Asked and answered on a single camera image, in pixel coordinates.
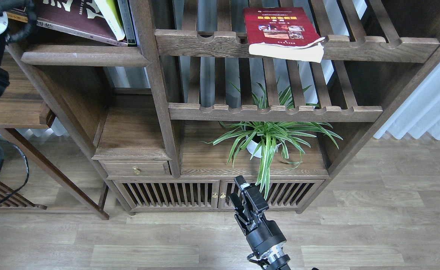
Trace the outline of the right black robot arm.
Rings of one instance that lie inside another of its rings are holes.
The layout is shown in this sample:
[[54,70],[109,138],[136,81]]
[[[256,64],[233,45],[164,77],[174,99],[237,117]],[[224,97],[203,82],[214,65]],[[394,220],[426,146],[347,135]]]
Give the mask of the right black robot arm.
[[235,177],[234,181],[239,187],[243,202],[235,193],[231,193],[229,197],[234,204],[234,217],[252,250],[247,259],[263,270],[289,270],[287,263],[290,257],[283,252],[287,240],[277,223],[264,216],[269,205],[258,186],[251,186],[241,175]]

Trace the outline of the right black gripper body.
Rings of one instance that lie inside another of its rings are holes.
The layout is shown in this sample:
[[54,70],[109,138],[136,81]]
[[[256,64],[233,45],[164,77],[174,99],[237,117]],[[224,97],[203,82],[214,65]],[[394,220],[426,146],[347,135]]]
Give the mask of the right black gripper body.
[[258,186],[251,186],[240,190],[242,195],[243,211],[235,212],[235,219],[251,248],[249,261],[253,257],[257,261],[287,260],[283,252],[286,238],[277,223],[266,219],[264,213],[269,205],[259,191]]

